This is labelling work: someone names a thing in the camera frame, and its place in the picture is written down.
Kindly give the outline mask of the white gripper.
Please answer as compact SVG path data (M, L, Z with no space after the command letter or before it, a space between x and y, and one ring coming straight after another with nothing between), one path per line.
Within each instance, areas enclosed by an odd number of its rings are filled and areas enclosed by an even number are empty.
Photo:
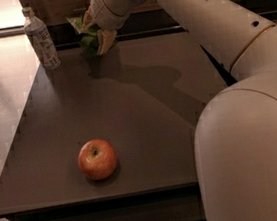
M95 24L101 27L98 30L97 55L107 53L116 40L117 29L127 21L133 8L145 0L90 0L90 9L83 17L82 30L88 30Z

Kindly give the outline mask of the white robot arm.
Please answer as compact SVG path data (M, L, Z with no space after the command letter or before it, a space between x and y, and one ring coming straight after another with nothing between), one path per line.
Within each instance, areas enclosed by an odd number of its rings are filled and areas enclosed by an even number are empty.
M117 30L144 0L90 0ZM277 221L277 25L229 0L154 0L236 83L203 109L195 156L206 221Z

